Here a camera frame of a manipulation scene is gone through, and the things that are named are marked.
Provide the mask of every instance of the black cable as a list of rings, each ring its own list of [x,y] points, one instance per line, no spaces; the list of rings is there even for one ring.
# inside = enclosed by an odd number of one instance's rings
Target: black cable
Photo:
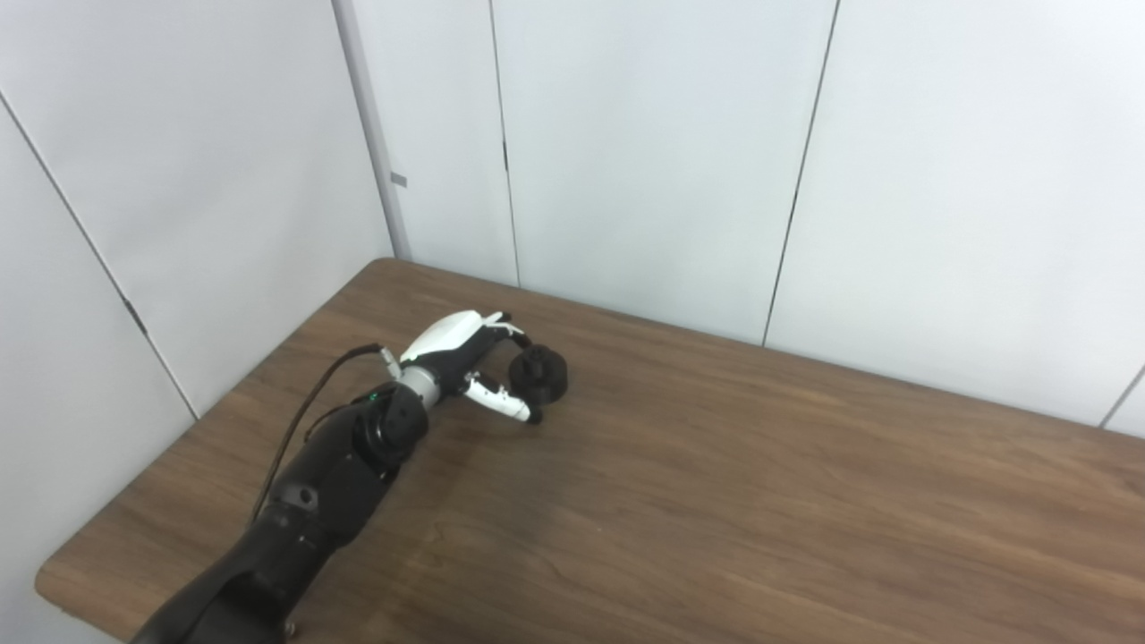
[[[330,367],[326,368],[326,372],[323,374],[321,378],[318,378],[317,384],[314,385],[314,388],[310,390],[310,393],[306,396],[306,400],[302,401],[302,405],[298,408],[298,411],[294,414],[294,418],[290,422],[290,425],[286,427],[286,433],[283,435],[282,441],[278,443],[278,451],[275,453],[275,457],[270,462],[270,469],[267,471],[267,478],[266,480],[262,481],[262,489],[259,490],[259,497],[254,501],[254,509],[251,511],[251,521],[250,521],[251,524],[254,523],[254,519],[259,518],[259,512],[262,511],[262,503],[267,500],[267,494],[270,493],[270,486],[275,481],[275,474],[278,473],[278,465],[283,461],[283,455],[286,454],[286,447],[290,445],[290,439],[294,435],[294,432],[298,431],[298,424],[302,421],[302,416],[306,415],[306,410],[310,408],[310,403],[314,402],[315,398],[318,398],[318,392],[322,391],[322,387],[326,386],[326,382],[330,379],[331,376],[334,375],[334,371],[337,371],[339,367],[360,355],[366,355],[370,353],[381,353],[381,345],[379,344],[363,345],[356,348],[352,348],[346,353],[344,353],[341,358],[335,360]]]

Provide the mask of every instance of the wooden table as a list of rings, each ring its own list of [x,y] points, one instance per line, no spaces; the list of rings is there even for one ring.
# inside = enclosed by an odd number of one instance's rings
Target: wooden table
[[[1145,642],[1145,440],[394,260],[53,556],[40,594],[129,638],[238,536],[335,355],[464,308],[563,353],[568,395],[539,429],[434,410],[297,642]],[[311,415],[381,374],[357,361]]]

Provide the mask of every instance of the black object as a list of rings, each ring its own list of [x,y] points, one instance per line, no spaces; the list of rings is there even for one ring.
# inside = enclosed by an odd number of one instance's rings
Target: black object
[[[275,479],[254,524],[132,644],[285,642],[294,605],[326,559],[362,531],[429,427],[417,394],[397,383],[360,400],[314,432]]]
[[[508,366],[510,391],[532,407],[560,400],[569,388],[569,368],[561,354],[531,345]]]
[[[299,406],[298,411],[294,413],[294,418],[291,419],[290,425],[286,427],[286,433],[278,442],[278,450],[275,451],[275,457],[270,461],[270,468],[267,469],[267,477],[262,480],[262,488],[259,489],[259,496],[254,500],[254,508],[251,510],[250,525],[254,525],[254,520],[259,518],[259,512],[262,511],[262,503],[267,500],[267,494],[270,493],[270,484],[275,480],[275,474],[278,473],[278,465],[283,461],[283,455],[286,454],[286,447],[290,445],[290,439],[294,437],[294,432],[298,431],[298,424],[302,421],[302,416],[306,416],[306,410],[310,408],[310,403],[314,399],[318,398],[318,393],[322,392],[322,387],[326,386],[326,382],[330,377],[334,375],[342,364],[346,364],[350,360],[360,355],[369,355],[372,353],[379,353],[381,351],[381,345],[379,344],[368,344],[360,347],[352,348],[344,353],[338,360],[334,360],[330,367],[326,368],[326,372],[318,378],[318,382],[310,390],[310,393]],[[325,418],[330,413],[324,414],[318,421]]]

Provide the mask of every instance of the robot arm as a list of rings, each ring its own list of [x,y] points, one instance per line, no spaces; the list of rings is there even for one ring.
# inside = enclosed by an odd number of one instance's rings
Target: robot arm
[[[537,423],[539,406],[564,392],[563,360],[532,345],[508,320],[455,313],[413,340],[400,363],[384,350],[397,377],[331,414],[310,434],[230,551],[164,604],[132,644],[284,642],[302,594],[330,556],[361,533],[428,432],[429,409],[465,395]],[[476,371],[505,339],[524,350],[510,369],[512,393]]]

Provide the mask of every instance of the tabletop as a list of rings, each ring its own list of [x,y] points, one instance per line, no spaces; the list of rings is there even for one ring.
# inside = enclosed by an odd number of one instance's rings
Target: tabletop
[[[1145,440],[396,260],[302,324],[37,589],[128,639],[242,533],[331,360],[466,308],[512,312],[564,355],[568,394],[539,426],[434,409],[293,642],[1145,642]],[[303,426],[384,374],[350,363]]]

